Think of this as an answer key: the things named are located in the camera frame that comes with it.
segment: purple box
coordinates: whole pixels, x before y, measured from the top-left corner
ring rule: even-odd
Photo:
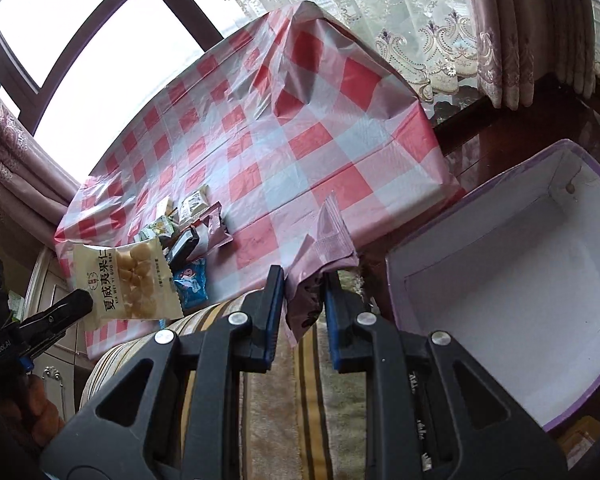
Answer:
[[[387,256],[401,330],[445,330],[545,428],[600,384],[600,165],[560,140]]]

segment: table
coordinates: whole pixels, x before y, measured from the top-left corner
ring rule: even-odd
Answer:
[[[315,4],[254,20],[150,100],[68,208],[56,250],[71,274],[77,242],[129,243],[201,184],[234,241],[209,254],[210,301],[287,266],[334,192],[357,247],[460,192],[411,88]],[[87,334],[90,358],[155,329],[118,321]]]

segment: white cabinet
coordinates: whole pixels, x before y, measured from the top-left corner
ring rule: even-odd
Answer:
[[[33,316],[49,308],[56,301],[62,300],[68,293],[69,287],[64,278],[55,254],[47,248],[40,251],[33,269],[27,295],[25,297],[25,317]],[[93,364],[87,358],[87,348],[84,340],[84,328],[81,322],[66,331],[66,335],[46,353],[71,364],[93,369]]]
[[[69,291],[55,254],[43,248],[27,289],[25,318],[49,308]],[[62,339],[35,359],[34,365],[33,373],[45,382],[46,398],[56,405],[60,416],[67,421],[75,414],[74,367],[93,369],[87,358],[82,323],[69,328]]]
[[[33,373],[45,383],[46,398],[58,408],[65,422],[75,415],[74,366],[44,353],[34,361]]]

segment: pink wrapper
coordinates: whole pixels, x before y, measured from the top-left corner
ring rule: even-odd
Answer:
[[[209,206],[200,215],[200,218],[191,224],[198,233],[200,241],[187,258],[187,261],[192,262],[202,256],[206,256],[209,251],[216,247],[221,247],[234,239],[226,230],[226,226],[220,217],[221,211],[222,206],[219,202],[216,202],[212,206]]]
[[[285,284],[285,331],[291,346],[320,316],[318,297],[325,272],[355,267],[359,263],[335,197],[330,194],[322,204],[314,224],[302,241],[288,268]]]

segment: pink curtain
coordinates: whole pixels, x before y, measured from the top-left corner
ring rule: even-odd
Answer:
[[[478,88],[496,108],[533,102],[534,82],[555,72],[585,97],[595,85],[590,0],[472,0]]]
[[[78,183],[40,148],[0,100],[0,245],[6,250],[15,245],[14,249],[20,248],[16,252],[23,244],[40,248],[25,239],[32,237],[53,249],[56,228],[77,191]],[[30,236],[23,237],[22,231]]]

